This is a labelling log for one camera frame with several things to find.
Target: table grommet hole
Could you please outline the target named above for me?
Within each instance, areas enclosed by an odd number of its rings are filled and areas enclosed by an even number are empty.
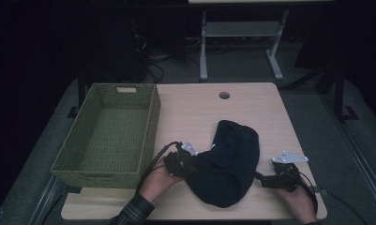
[[[231,97],[231,95],[228,92],[220,92],[219,97],[222,99],[228,99]]]

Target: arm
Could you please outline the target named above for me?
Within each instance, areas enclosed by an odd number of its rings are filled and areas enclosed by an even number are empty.
[[[112,225],[139,225],[143,224],[150,213],[155,209],[153,203],[163,196],[173,185],[182,181],[182,178],[171,176],[164,167],[163,158],[155,165],[155,169],[146,177],[139,194],[123,208]]]
[[[285,189],[275,189],[275,191],[300,224],[321,224],[316,218],[309,195],[302,187],[298,186],[293,192],[288,192]]]

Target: basket handle hole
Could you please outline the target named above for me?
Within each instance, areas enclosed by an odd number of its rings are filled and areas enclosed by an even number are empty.
[[[137,93],[137,89],[135,87],[117,87],[118,93]]]

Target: table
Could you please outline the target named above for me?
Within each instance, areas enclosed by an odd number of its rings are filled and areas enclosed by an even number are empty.
[[[299,3],[319,2],[318,0],[188,0],[190,4],[222,4],[222,3]],[[284,25],[287,21],[289,10],[285,9],[279,21],[267,22],[207,22],[205,12],[202,21],[202,46],[200,52],[200,79],[206,81],[208,78],[205,56],[206,37],[273,37],[272,47],[266,50],[266,57],[277,80],[283,80],[283,74],[278,66],[276,51],[280,43]]]
[[[166,144],[191,141],[196,150],[210,149],[217,124],[231,120],[254,128],[259,134],[261,156],[257,172],[274,174],[270,158],[283,150],[302,155],[302,148],[284,108],[278,89],[272,83],[195,83],[160,84],[161,110],[155,155]],[[230,97],[222,99],[219,93]],[[296,163],[315,186],[306,162]],[[118,215],[132,198],[131,189],[82,189],[69,193],[62,209],[64,219],[108,219]],[[318,218],[326,217],[322,197]],[[185,182],[176,184],[155,202],[148,219],[283,219],[292,216],[272,189],[254,180],[247,195],[237,204],[221,209],[201,202]]]

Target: wooden table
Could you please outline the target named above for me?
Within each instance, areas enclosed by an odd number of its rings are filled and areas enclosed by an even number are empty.
[[[161,112],[156,152],[166,144],[191,141],[198,151],[210,149],[220,120],[231,120],[254,128],[259,134],[261,156],[257,172],[272,175],[270,158],[283,150],[303,155],[299,141],[284,108],[278,89],[272,83],[197,83],[158,85]],[[219,97],[228,92],[229,99]],[[308,164],[296,163],[313,183]],[[108,219],[118,215],[132,198],[134,190],[83,188],[69,193],[62,210],[64,219]],[[322,197],[318,218],[326,217]],[[291,218],[272,189],[254,180],[247,195],[229,208],[217,208],[200,201],[185,182],[175,185],[155,202],[148,219],[283,219]]]

